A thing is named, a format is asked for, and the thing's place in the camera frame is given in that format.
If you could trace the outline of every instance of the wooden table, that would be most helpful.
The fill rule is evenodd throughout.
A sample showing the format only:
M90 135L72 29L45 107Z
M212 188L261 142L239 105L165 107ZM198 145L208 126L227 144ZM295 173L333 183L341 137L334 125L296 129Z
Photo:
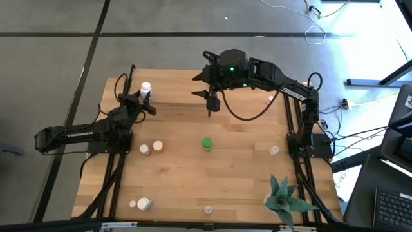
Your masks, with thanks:
M142 82L153 88L151 104L155 117L148 115L133 126L133 144L126 156L115 218L117 220L153 220L165 222L241 222L281 223L263 205L270 192L270 175L281 182L286 176L289 185L296 184L292 159L288 156L285 103L279 95L260 118L245 122L235 119L226 109L207 116L205 100L191 91L207 88L201 81L192 81L198 70L135 70L131 93ZM113 95L115 78L107 80L102 110L117 107ZM117 92L122 91L122 81ZM232 110L242 117L252 117L265 106L274 93L248 88L226 91ZM213 150L203 151L202 139L211 137ZM163 153L144 156L141 144L156 140L164 143ZM280 152L271 156L272 146ZM73 216L81 214L100 191L108 160L107 154L90 159L83 171ZM342 220L331 168L323 159L312 159L318 195L336 218ZM153 201L149 211L130 208L131 200L147 197ZM111 192L106 199L104 215L108 215ZM205 206L212 206L210 215ZM301 224L300 213L292 213L295 224Z

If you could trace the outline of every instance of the potted plant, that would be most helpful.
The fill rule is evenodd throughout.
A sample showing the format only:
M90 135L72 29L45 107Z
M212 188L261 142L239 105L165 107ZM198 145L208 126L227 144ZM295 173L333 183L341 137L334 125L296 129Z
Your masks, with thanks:
M279 185L277 179L272 175L270 177L270 187L272 191L264 199L265 206L277 213L281 221L288 225L292 231L295 231L292 211L307 212L319 209L304 200L292 197L297 186L288 186L288 177Z

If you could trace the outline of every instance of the small white container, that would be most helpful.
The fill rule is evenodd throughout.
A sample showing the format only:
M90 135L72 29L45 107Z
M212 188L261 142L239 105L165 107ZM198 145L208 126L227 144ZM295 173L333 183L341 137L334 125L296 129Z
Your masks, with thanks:
M276 155L279 152L279 148L277 146L273 146L270 150L269 150L269 154L271 155Z
M268 99L266 100L266 105L269 105L272 99L273 99L273 96L269 96Z
M131 208L136 207L136 201L135 201L135 200L132 200L132 201L129 203L129 206L130 206Z
M142 145L140 146L140 152L142 152L143 155L150 155L151 150L150 150L150 148L149 148L148 145L142 144Z
M147 211L150 208L151 204L152 201L144 197L137 202L137 208L139 208L142 211Z
M205 206L205 213L211 214L212 213L212 206Z
M142 86L140 88L140 100L143 101L146 98L146 95L150 92L149 98L152 98L153 92L152 92L152 86L150 85L149 82L143 82Z
M153 149L157 152L163 152L163 142L160 142L160 141L154 142Z

